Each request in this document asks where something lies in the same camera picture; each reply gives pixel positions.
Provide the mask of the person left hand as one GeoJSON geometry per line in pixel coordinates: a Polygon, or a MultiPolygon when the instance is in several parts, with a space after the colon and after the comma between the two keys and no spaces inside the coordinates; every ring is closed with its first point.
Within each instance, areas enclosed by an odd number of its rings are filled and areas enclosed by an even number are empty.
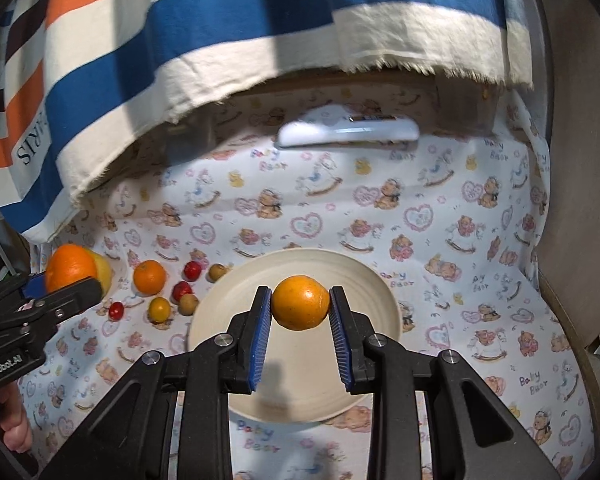
{"type": "Polygon", "coordinates": [[[19,454],[30,451],[32,429],[15,382],[0,388],[0,428],[3,431],[3,443],[9,451],[19,454]]]}

